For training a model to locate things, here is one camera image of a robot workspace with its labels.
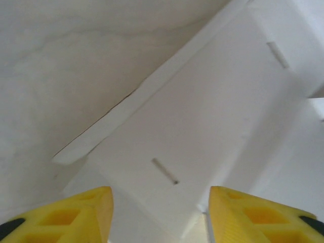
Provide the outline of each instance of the black rubber tip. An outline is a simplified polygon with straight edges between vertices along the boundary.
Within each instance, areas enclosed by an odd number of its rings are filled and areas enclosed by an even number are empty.
[[[314,230],[316,230],[318,233],[324,236],[324,223],[320,222],[316,219],[312,219],[306,216],[300,216],[300,218],[308,224],[310,227],[312,227]]]
[[[25,221],[26,220],[23,218],[14,219],[12,221],[8,221],[0,225],[0,241],[3,240],[6,236],[8,236],[12,231],[17,229]]]

